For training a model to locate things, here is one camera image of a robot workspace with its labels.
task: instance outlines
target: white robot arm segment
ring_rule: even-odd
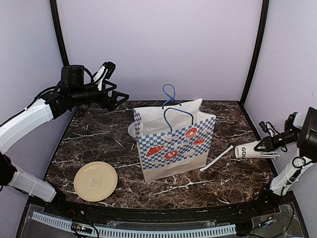
[[[105,62],[94,75],[94,82],[97,83],[99,91],[103,88],[103,81],[110,79],[113,71],[115,70],[115,64],[112,62]]]
[[[298,178],[311,166],[312,160],[307,157],[302,159],[295,157],[290,161],[285,169],[275,178],[273,178],[270,190],[276,195],[284,196],[293,183],[298,181]]]
[[[56,195],[55,188],[48,182],[34,177],[32,174],[20,169],[16,164],[12,163],[17,172],[14,173],[9,186],[19,189],[30,196],[36,196],[45,202],[52,202]]]
[[[0,152],[5,154],[21,138],[53,120],[49,104],[38,99],[30,108],[0,127]]]
[[[297,113],[295,115],[293,126],[295,126],[298,129],[302,129],[304,121],[305,121],[306,115],[303,113]]]

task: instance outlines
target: bag handle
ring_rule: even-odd
[[[173,88],[173,97],[170,96],[170,95],[165,91],[165,89],[164,89],[165,86],[171,86],[171,87]],[[174,102],[176,102],[177,104],[179,104],[180,106],[182,106],[182,105],[180,104],[180,102],[175,99],[176,91],[175,91],[175,88],[174,88],[174,86],[173,86],[172,84],[170,84],[170,83],[164,84],[164,85],[163,85],[163,93],[164,93],[166,96],[168,96],[169,99],[163,104],[162,109],[164,109],[164,106],[165,106],[167,103],[171,102],[171,101],[174,101]]]
[[[186,111],[183,111],[183,110],[180,110],[180,109],[177,109],[177,108],[168,108],[164,111],[164,119],[166,121],[166,123],[168,124],[169,128],[170,128],[170,131],[173,131],[172,129],[172,126],[170,125],[170,123],[168,122],[167,118],[166,118],[166,112],[169,110],[169,109],[173,109],[173,110],[176,110],[176,111],[179,111],[179,112],[182,112],[182,113],[186,113],[188,115],[190,115],[192,117],[192,125],[194,124],[194,116],[189,113],[189,112],[186,112]]]

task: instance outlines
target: white wall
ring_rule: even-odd
[[[54,86],[62,67],[49,1],[1,1],[0,121],[25,106],[43,89]],[[70,114],[42,125],[8,156],[21,168],[42,178]],[[15,237],[27,196],[5,187],[0,193],[0,237]]]
[[[239,100],[256,40],[261,0],[58,1],[70,63],[111,80],[131,100]]]
[[[283,131],[293,112],[317,108],[317,1],[271,1],[263,46],[247,99],[255,124],[269,120]],[[280,172],[293,158],[296,145],[275,161]],[[293,186],[310,237],[317,234],[317,166]]]

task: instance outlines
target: cable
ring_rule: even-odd
[[[304,161],[304,164],[303,164],[303,165],[300,165],[300,166],[295,165],[294,162],[295,162],[296,159],[301,159],[301,160],[303,160],[303,161]],[[301,156],[296,156],[296,157],[292,160],[292,165],[293,165],[296,169],[301,169],[303,166],[309,165],[310,163],[311,163],[311,161],[308,162],[308,163],[306,163],[306,160],[305,160],[303,157],[301,157]]]
[[[286,153],[286,152],[288,151],[286,145],[284,145],[284,146],[281,147],[281,151],[283,151],[284,153]]]
[[[90,77],[90,83],[93,83],[93,82],[94,82],[94,77],[93,77],[93,75],[90,73],[90,71],[89,71],[87,68],[85,68],[85,67],[83,67],[83,70],[89,75],[89,77]]]
[[[55,86],[55,88],[54,88],[54,92],[57,92],[57,91],[59,90],[60,85],[61,85],[61,81],[60,81],[60,82],[58,82],[58,84]]]
[[[44,94],[45,92],[47,92],[47,91],[49,91],[49,90],[54,89],[55,87],[57,87],[57,86],[49,87],[49,88],[47,88],[47,89],[44,89],[42,92],[40,92],[40,93],[34,98],[34,100],[26,107],[26,109],[29,109],[29,108],[33,105],[33,103],[35,103],[36,100],[38,100],[38,98],[39,98],[40,96],[42,96],[42,94]],[[1,123],[1,124],[0,124],[0,127],[3,126],[4,124],[6,124],[8,121],[10,121],[10,120],[12,120],[13,118],[15,118],[16,116],[20,115],[20,114],[21,114],[22,112],[24,112],[24,111],[25,111],[25,109],[23,109],[23,110],[19,111],[18,113],[14,114],[14,115],[11,116],[9,119],[7,119],[7,120],[4,121],[3,123]]]
[[[285,189],[285,187],[283,187],[283,189],[282,189],[282,191],[281,191],[281,196],[282,196],[282,194],[283,194],[284,189]],[[292,217],[291,217],[291,219],[289,220],[289,223],[288,223],[286,229],[285,229],[283,232],[281,232],[281,233],[279,233],[278,235],[275,235],[275,236],[273,236],[273,237],[262,237],[262,236],[260,236],[260,235],[251,234],[251,233],[247,233],[247,232],[243,232],[243,233],[240,233],[240,232],[239,232],[239,234],[249,235],[249,236],[254,236],[254,237],[259,237],[259,238],[278,238],[279,236],[285,234],[285,232],[290,228],[290,226],[291,226],[291,224],[292,224],[292,221],[293,221],[293,218],[294,218],[294,215],[295,215],[295,207],[294,207],[294,204],[293,204],[292,202],[285,200],[283,196],[282,196],[282,200],[292,206]]]
[[[269,129],[273,130],[274,132],[276,132],[277,134],[279,134],[279,132],[275,129],[275,127],[272,125],[272,123],[270,123],[269,121],[267,121],[265,123],[265,125],[267,126],[267,124],[270,126]]]
[[[61,215],[61,214],[59,214],[57,211],[55,211],[51,206],[48,206],[48,207],[49,207],[49,209],[50,209],[52,212],[56,213],[58,216],[64,217],[63,215]],[[92,228],[94,228],[94,230],[95,230],[96,233],[97,233],[97,238],[99,238],[99,231],[98,231],[98,229],[95,227],[95,225],[90,224],[90,222],[86,222],[86,221],[83,221],[83,220],[80,220],[80,219],[76,218],[76,213],[75,213],[75,211],[74,211],[73,209],[69,210],[68,212],[72,212],[72,214],[74,215],[74,218],[72,218],[72,220],[77,221],[77,222],[80,222],[80,223],[82,223],[82,224],[84,224],[84,225],[88,225],[88,226],[91,226]]]
[[[99,79],[97,79],[95,82],[93,82],[94,85],[96,85],[97,83],[99,83],[99,81],[104,77],[106,71],[107,71],[107,69],[105,68],[105,70],[103,71],[103,73],[101,74],[101,76],[99,77]]]

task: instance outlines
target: black cable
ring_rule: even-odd
[[[303,164],[303,165],[300,165],[300,166],[295,165],[294,162],[295,162],[296,159],[301,159],[301,160],[303,160],[303,161],[304,161],[304,164]],[[296,156],[296,157],[292,160],[292,165],[293,165],[296,169],[301,169],[303,166],[309,165],[310,163],[311,163],[311,161],[308,162],[308,163],[306,163],[306,160],[305,160],[303,157],[301,157],[301,156]]]
[[[85,68],[85,67],[83,67],[83,70],[89,75],[89,77],[90,77],[90,83],[93,83],[93,82],[94,82],[94,77],[93,77],[93,75],[90,73],[90,71],[89,71],[87,68]]]
[[[40,92],[35,98],[34,100],[30,103],[30,105],[28,105],[26,108],[29,109],[33,103],[35,103],[36,100],[38,100],[38,98],[45,92],[54,89],[56,86],[54,87],[49,87],[47,89],[44,89],[42,92]],[[6,124],[8,121],[12,120],[13,118],[15,118],[16,116],[20,115],[22,112],[24,112],[25,109],[19,111],[18,113],[14,114],[13,116],[11,116],[9,119],[7,119],[6,121],[4,121],[3,123],[0,124],[0,127],[3,126],[4,124]]]
[[[239,209],[239,206],[241,206],[241,205],[243,205],[243,204],[246,204],[246,203],[248,203],[248,202],[254,201],[255,199],[258,198],[258,196],[259,196],[259,194],[256,195],[256,196],[254,196],[252,199],[250,199],[250,200],[248,200],[248,201],[246,201],[246,202],[243,202],[243,203],[241,203],[241,204],[238,204],[238,205],[237,205],[237,209]],[[240,232],[241,232],[241,233],[249,233],[249,232],[252,232],[252,231],[254,231],[254,230],[258,229],[258,228],[260,228],[259,225],[257,225],[256,227],[254,227],[254,228],[252,228],[252,229],[250,229],[250,230],[247,230],[247,231],[237,230],[237,232],[238,232],[238,233],[240,233]]]
[[[287,146],[286,145],[282,146],[281,151],[283,151],[284,153],[287,153],[288,151]]]
[[[60,85],[61,85],[61,81],[60,81],[60,82],[58,82],[58,84],[55,86],[55,88],[54,88],[54,92],[57,92],[57,91],[59,90]]]
[[[283,189],[282,189],[282,191],[281,191],[281,196],[283,195],[283,191],[284,191],[285,188],[286,188],[286,187],[283,187]],[[291,217],[291,219],[289,220],[289,223],[288,223],[286,229],[285,229],[283,232],[281,232],[280,234],[275,235],[275,236],[273,236],[273,237],[262,237],[262,236],[257,235],[257,234],[246,233],[246,232],[243,232],[243,233],[240,233],[240,232],[239,232],[239,234],[249,235],[249,236],[254,236],[254,237],[259,237],[259,238],[278,238],[279,236],[285,234],[285,232],[290,228],[290,226],[291,226],[291,224],[292,224],[292,221],[293,221],[293,218],[294,218],[294,215],[295,215],[295,207],[294,207],[294,204],[293,204],[292,202],[285,200],[283,196],[282,196],[282,200],[292,206],[292,217]]]
[[[48,206],[48,207],[49,207],[49,209],[50,209],[52,212],[56,213],[58,216],[64,217],[63,215],[61,215],[61,214],[59,214],[57,211],[55,211],[51,206]],[[72,218],[72,220],[77,221],[77,222],[80,222],[80,223],[82,223],[82,224],[84,224],[84,225],[91,226],[91,227],[94,228],[94,230],[96,231],[96,233],[97,233],[97,238],[99,238],[99,231],[97,230],[97,228],[95,227],[95,225],[90,224],[90,222],[86,222],[86,221],[83,221],[83,220],[80,220],[80,219],[76,218],[75,213],[73,213],[73,215],[75,216],[75,218]]]
[[[81,234],[79,234],[76,230],[74,230],[74,232],[75,232],[75,236],[76,237],[79,237],[79,238],[82,238],[83,236],[81,235]]]
[[[238,234],[245,234],[245,233],[250,233],[250,232],[252,232],[252,231],[254,231],[254,230],[258,229],[258,228],[260,228],[260,227],[257,225],[255,228],[253,228],[251,230],[240,231],[240,230],[236,229],[236,231],[237,231]]]
[[[278,131],[275,129],[275,127],[272,125],[272,123],[270,123],[269,121],[267,121],[267,122],[265,123],[265,125],[267,126],[267,124],[270,125],[271,129],[272,129],[274,132],[276,132],[277,134],[279,134],[279,132],[278,132]]]
[[[95,85],[104,77],[106,71],[107,71],[107,69],[105,68],[105,70],[103,71],[103,73],[101,74],[101,76],[99,77],[99,79],[97,79],[97,80],[94,82]]]

